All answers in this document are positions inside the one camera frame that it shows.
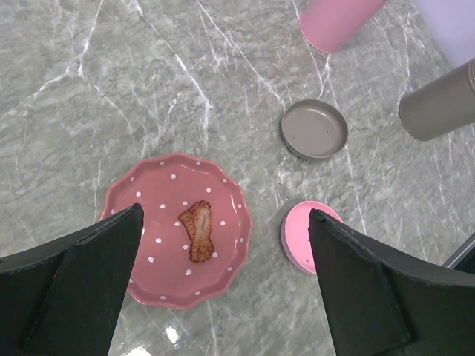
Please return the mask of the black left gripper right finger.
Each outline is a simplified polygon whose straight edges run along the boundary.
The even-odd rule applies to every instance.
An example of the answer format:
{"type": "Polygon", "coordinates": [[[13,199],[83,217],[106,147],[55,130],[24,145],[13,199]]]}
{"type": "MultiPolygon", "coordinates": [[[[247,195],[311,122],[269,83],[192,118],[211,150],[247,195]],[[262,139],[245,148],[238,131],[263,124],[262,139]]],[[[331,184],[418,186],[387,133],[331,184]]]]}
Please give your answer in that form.
{"type": "Polygon", "coordinates": [[[317,209],[309,241],[337,355],[474,353],[474,274],[420,260],[317,209]]]}

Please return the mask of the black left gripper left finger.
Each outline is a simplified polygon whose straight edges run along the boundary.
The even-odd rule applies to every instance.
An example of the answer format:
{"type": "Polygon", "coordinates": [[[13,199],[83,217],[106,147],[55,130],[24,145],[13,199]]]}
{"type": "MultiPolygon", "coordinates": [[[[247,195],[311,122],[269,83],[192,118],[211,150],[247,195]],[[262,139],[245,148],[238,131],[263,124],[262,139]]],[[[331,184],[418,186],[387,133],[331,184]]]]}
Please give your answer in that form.
{"type": "Polygon", "coordinates": [[[106,355],[139,248],[135,203],[1,259],[2,355],[106,355]]]}

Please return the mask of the brown fried meat piece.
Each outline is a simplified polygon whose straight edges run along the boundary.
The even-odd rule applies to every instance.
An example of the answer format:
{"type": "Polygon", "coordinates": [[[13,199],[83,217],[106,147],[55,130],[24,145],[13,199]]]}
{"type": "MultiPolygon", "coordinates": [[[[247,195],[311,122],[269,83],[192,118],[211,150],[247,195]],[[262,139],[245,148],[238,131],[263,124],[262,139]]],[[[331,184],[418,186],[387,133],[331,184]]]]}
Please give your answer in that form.
{"type": "Polygon", "coordinates": [[[211,205],[201,200],[193,204],[178,217],[189,238],[189,259],[193,263],[204,263],[214,253],[211,205]]]}

